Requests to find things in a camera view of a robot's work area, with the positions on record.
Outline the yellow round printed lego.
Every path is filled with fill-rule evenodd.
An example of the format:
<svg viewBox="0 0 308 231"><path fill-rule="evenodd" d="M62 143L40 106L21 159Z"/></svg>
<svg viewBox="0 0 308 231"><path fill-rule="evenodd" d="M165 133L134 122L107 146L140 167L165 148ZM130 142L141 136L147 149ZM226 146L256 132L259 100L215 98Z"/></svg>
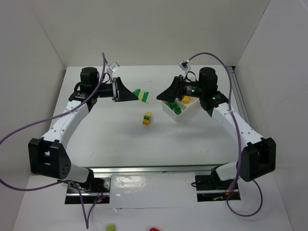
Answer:
<svg viewBox="0 0 308 231"><path fill-rule="evenodd" d="M182 98L181 102L182 102L183 104L188 104L188 103L190 102L189 96L184 96L184 97Z"/></svg>

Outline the green lego brick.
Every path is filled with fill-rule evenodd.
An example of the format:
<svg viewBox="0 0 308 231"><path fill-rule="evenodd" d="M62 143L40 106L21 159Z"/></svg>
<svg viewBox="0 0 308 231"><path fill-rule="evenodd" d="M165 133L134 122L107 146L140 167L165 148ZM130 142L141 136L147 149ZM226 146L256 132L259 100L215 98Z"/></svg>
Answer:
<svg viewBox="0 0 308 231"><path fill-rule="evenodd" d="M176 115L180 115L182 113L182 110L180 107L176 106L172 106L172 111L176 114Z"/></svg>

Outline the green and cream lego stack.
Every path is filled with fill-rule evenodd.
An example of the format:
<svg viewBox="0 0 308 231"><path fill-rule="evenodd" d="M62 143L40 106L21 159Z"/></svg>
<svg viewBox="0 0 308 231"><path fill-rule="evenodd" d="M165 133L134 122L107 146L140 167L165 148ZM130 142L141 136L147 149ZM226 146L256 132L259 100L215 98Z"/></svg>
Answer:
<svg viewBox="0 0 308 231"><path fill-rule="evenodd" d="M136 95L138 97L139 101L144 102L144 103L147 102L147 99L148 99L148 96L149 96L148 91L145 91L145 90L142 90L142 89L135 89L133 93L134 93L134 95Z"/></svg>

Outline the white divided plastic container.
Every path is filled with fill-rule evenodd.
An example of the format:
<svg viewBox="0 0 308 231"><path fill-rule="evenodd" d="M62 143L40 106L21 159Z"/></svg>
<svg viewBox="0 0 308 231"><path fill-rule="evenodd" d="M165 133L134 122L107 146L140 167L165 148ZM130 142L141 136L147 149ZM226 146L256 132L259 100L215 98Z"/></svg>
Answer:
<svg viewBox="0 0 308 231"><path fill-rule="evenodd" d="M181 100L179 99L179 92L178 92L178 97L174 101L174 103L177 104L178 107L181 108L182 113L180 115L176 115L167 105L168 102L161 101L162 104L162 109L163 111L174 121L180 122L185 116L188 115L189 112L191 112L193 109L195 109L197 106L200 105L199 103L199 98L195 97L189 97L190 102L188 104L183 104Z"/></svg>

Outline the yellow and green lego stack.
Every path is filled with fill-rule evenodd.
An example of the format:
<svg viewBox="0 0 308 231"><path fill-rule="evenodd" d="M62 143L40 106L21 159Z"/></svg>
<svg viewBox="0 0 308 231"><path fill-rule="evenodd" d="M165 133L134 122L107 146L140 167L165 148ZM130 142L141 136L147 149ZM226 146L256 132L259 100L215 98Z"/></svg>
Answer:
<svg viewBox="0 0 308 231"><path fill-rule="evenodd" d="M143 120L142 120L142 123L144 125L149 125L150 122L151 122L151 117L152 117L152 113L150 112L146 112L143 116Z"/></svg>

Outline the green and cream lego pair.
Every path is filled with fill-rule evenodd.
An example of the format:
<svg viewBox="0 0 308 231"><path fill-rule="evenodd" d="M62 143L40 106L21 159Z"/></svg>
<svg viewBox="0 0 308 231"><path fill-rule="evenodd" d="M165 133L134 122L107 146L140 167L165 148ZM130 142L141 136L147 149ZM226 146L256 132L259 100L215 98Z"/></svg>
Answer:
<svg viewBox="0 0 308 231"><path fill-rule="evenodd" d="M168 107L171 109L171 110L174 110L175 108L177 108L177 104L176 103L167 103Z"/></svg>

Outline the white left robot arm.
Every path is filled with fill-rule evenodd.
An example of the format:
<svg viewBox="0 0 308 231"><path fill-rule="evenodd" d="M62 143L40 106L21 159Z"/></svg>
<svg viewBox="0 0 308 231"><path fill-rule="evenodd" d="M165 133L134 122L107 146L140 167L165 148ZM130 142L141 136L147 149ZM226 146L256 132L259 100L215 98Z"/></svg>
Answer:
<svg viewBox="0 0 308 231"><path fill-rule="evenodd" d="M82 68L80 82L69 97L64 115L41 138L32 138L28 144L30 170L33 174L73 181L86 191L95 185L93 170L72 164L66 148L73 133L90 113L98 98L111 98L115 102L138 100L124 86L121 78L115 77L110 79L110 83L103 83L99 81L96 68Z"/></svg>

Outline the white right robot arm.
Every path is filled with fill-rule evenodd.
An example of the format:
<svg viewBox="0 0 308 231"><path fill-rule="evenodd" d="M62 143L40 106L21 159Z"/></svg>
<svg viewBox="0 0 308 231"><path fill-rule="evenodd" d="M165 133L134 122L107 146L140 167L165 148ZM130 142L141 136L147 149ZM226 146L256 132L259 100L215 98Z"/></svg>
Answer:
<svg viewBox="0 0 308 231"><path fill-rule="evenodd" d="M217 120L238 143L238 160L215 167L213 182L231 180L231 192L238 179L246 182L273 172L276 168L276 143L273 138L264 138L253 130L232 107L230 99L218 90L215 69L201 68L197 81L189 82L175 76L171 85L157 96L160 101L174 103L185 96L199 99L201 107Z"/></svg>

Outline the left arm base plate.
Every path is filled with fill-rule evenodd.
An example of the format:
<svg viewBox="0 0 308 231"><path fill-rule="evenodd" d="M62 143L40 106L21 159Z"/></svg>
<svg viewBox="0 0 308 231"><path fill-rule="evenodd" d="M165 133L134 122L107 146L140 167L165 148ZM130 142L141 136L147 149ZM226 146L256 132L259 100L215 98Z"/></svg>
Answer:
<svg viewBox="0 0 308 231"><path fill-rule="evenodd" d="M94 183L88 189L82 188L79 184L77 186L80 189L84 204L93 204L94 202L98 204L110 203L110 177L95 178ZM66 205L81 204L79 192L72 183L67 186L64 203Z"/></svg>

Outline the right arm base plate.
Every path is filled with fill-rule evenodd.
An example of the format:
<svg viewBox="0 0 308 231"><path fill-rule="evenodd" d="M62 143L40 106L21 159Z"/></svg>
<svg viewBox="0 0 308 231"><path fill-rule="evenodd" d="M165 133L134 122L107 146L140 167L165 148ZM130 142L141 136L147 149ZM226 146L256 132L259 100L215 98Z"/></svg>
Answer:
<svg viewBox="0 0 308 231"><path fill-rule="evenodd" d="M230 200L240 200L239 187L236 185L233 192L229 192L228 188L233 180L215 181L210 175L196 175L195 181L191 183L197 191L198 202L217 202L226 201L230 195Z"/></svg>

